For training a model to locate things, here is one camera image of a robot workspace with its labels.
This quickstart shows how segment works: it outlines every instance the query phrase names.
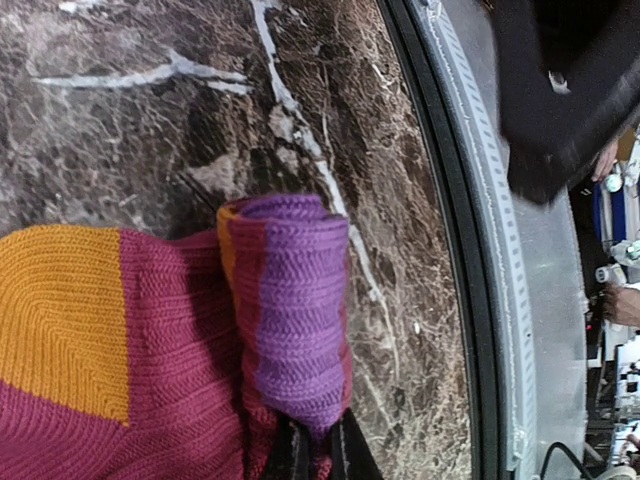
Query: purple knit fabric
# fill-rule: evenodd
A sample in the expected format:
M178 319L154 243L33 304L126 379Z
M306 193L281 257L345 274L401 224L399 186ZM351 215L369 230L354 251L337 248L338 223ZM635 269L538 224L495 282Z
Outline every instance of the purple knit fabric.
M255 386L262 401L322 437L340 418L351 394L351 357L346 345L348 222L330 215L317 196L274 196L241 208L242 222L263 224L264 247L236 246L235 293L252 301L242 285L241 265L261 264L259 356Z

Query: gray plastic trim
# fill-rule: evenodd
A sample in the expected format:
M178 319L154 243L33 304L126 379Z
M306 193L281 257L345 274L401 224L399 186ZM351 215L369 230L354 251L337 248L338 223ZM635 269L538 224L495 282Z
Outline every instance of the gray plastic trim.
M458 36L439 1L413 8L429 40L431 54L444 81L469 160L476 207L489 246L494 288L493 308L499 319L500 352L507 401L507 465L518 479L529 480L536 469L537 397L534 339L520 235L499 148L499 137Z

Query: brown marble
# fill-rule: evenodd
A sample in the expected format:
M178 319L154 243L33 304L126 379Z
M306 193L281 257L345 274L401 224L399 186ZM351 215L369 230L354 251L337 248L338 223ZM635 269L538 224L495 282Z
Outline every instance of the brown marble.
M389 479L470 477L438 199L371 0L0 0L0 234L212 225L318 192L353 224L354 406Z

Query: person's hand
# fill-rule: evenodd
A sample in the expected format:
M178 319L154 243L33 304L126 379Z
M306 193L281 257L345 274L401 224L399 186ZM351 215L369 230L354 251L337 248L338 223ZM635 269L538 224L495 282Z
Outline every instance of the person's hand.
M600 152L598 162L596 163L596 169L593 171L591 180L594 182L602 182L607 175L613 170L613 165L616 163L616 154L618 153L618 140L614 140L607 147Z
M631 445L633 445L637 450L640 450L640 440L638 440L638 437L636 437L633 433L630 433L629 435L627 435L626 440Z
M607 285L607 320L629 327L640 327L640 291Z

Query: knitted sweater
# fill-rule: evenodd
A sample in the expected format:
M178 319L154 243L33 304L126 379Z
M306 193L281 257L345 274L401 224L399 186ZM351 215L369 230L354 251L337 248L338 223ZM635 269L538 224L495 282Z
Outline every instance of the knitted sweater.
M0 479L255 479L276 412L321 448L350 403L347 242L315 196L232 203L175 242L0 240Z

